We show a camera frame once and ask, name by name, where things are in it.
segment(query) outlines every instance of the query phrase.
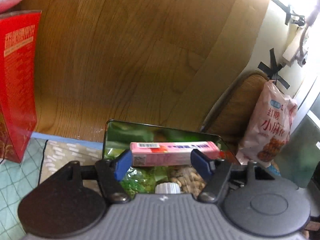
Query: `wooden floor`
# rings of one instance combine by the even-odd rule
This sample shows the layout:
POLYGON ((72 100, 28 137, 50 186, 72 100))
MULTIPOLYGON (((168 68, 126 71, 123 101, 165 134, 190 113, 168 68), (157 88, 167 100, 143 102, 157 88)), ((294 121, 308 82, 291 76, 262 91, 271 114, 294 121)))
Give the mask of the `wooden floor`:
POLYGON ((269 0, 24 0, 42 9, 37 131, 102 141, 109 119, 198 130, 246 66, 269 0))

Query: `blue strip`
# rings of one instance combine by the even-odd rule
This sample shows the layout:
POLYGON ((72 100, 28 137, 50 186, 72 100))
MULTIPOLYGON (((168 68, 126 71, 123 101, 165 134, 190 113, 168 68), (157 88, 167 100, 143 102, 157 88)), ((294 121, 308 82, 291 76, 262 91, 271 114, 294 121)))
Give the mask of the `blue strip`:
POLYGON ((114 172, 117 181, 121 181, 124 178, 128 169, 132 165, 132 152, 127 151, 124 154, 122 153, 120 157, 121 158, 116 162, 116 168, 114 172))
POLYGON ((80 144, 82 146, 85 146, 88 148, 94 148, 97 150, 102 150, 102 148, 103 148, 103 143, 82 141, 82 140, 65 138, 65 137, 60 137, 60 136, 56 136, 56 135, 48 135, 48 134, 43 134, 43 133, 38 133, 38 132, 33 132, 31 137, 44 139, 44 140, 63 142, 63 143, 80 144))
POLYGON ((196 171, 200 174, 202 179, 204 179, 205 182, 208 182, 213 172, 210 169, 209 161, 210 159, 204 155, 203 157, 200 155, 202 154, 199 150, 192 150, 190 159, 191 159, 191 165, 196 169, 196 171))

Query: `beige fabric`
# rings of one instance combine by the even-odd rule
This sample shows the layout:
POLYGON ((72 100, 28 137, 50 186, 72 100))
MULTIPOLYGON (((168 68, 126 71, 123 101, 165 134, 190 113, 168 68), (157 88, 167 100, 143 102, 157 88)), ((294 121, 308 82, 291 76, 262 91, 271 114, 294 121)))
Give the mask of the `beige fabric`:
MULTIPOLYGON (((40 183, 70 161, 79 161, 81 165, 93 165, 101 157, 101 150, 87 148, 80 144, 48 141, 44 151, 40 183)), ((100 191, 95 180, 85 180, 84 186, 97 192, 100 191)))

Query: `snack bag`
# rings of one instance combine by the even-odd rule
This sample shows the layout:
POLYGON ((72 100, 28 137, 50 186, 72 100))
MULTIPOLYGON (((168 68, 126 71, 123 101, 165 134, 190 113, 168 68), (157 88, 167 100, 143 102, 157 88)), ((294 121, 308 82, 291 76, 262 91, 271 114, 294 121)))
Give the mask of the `snack bag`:
POLYGON ((17 163, 37 123, 34 57, 40 16, 35 10, 0 15, 0 158, 17 163))
POLYGON ((210 159, 220 158, 220 150, 213 142, 130 143, 132 166, 174 166, 191 164, 190 154, 199 149, 210 159))
POLYGON ((249 125, 239 144, 237 158, 245 165, 243 155, 265 167, 289 140, 297 103, 283 95, 270 80, 264 84, 249 125))

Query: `red box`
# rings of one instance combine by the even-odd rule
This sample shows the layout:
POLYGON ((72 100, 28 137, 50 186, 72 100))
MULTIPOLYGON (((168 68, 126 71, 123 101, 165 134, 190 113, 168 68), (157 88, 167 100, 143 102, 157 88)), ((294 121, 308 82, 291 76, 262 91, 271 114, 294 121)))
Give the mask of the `red box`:
POLYGON ((0 158, 20 163, 37 122, 34 57, 41 11, 0 15, 0 158))

